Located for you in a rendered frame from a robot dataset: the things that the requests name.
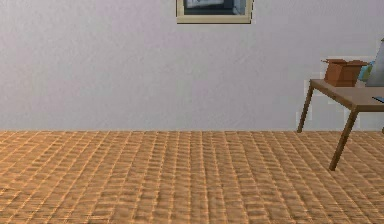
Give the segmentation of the brown cardboard box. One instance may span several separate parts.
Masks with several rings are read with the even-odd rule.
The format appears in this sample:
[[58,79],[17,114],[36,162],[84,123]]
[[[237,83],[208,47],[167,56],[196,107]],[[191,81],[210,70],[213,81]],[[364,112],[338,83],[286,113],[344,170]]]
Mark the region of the brown cardboard box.
[[367,62],[361,60],[326,59],[327,69],[324,81],[335,87],[354,87],[360,70]]

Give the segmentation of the teal green round object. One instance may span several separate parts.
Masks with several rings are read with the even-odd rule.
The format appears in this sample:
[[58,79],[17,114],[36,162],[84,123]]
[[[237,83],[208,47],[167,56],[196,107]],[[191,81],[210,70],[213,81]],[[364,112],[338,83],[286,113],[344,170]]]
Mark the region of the teal green round object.
[[358,76],[359,81],[366,82],[369,79],[373,65],[374,65],[374,61],[371,61],[368,65],[363,66],[361,68],[359,76]]

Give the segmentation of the grey cone-shaped object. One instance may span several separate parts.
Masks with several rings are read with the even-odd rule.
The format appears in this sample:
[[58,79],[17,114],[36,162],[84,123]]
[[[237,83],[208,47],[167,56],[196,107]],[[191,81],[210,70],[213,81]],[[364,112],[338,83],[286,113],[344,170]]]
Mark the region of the grey cone-shaped object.
[[384,87],[384,38],[381,40],[375,63],[366,82],[367,87]]

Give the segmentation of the brown wooden table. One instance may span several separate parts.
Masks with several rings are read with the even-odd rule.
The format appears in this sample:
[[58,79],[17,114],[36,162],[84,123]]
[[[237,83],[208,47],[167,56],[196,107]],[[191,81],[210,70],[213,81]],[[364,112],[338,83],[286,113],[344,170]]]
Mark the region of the brown wooden table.
[[329,165],[329,169],[334,171],[353,129],[357,116],[360,113],[365,112],[384,113],[384,103],[374,99],[375,96],[384,96],[384,87],[335,87],[328,84],[323,79],[310,79],[303,110],[297,126],[298,133],[301,133],[303,130],[309,105],[315,90],[318,90],[350,111]]

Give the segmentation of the cream framed wall picture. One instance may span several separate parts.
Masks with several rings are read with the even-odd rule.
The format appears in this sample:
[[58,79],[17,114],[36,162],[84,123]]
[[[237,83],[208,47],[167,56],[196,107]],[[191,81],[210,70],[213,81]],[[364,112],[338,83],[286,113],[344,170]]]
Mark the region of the cream framed wall picture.
[[250,24],[254,0],[176,0],[178,24]]

